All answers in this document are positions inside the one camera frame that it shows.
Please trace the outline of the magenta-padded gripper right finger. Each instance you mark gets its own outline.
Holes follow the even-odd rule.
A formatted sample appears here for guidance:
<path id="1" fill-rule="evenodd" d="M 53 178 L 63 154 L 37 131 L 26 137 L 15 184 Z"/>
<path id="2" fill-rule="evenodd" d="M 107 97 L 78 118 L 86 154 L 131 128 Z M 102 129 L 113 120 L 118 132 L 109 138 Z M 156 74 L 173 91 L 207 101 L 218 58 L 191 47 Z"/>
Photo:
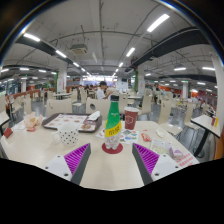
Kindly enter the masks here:
<path id="1" fill-rule="evenodd" d="M 175 173 L 181 169 L 168 154 L 158 155 L 150 149 L 134 143 L 132 154 L 145 185 Z"/>

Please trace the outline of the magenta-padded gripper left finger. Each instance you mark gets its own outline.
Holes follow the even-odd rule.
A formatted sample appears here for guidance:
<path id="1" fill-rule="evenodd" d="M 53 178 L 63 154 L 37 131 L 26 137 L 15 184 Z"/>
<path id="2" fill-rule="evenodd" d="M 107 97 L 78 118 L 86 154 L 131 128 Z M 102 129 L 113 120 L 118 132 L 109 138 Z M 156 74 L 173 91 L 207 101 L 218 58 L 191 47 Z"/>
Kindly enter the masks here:
<path id="1" fill-rule="evenodd" d="M 90 154 L 91 145 L 85 144 L 65 156 L 56 155 L 44 170 L 79 185 Z"/>

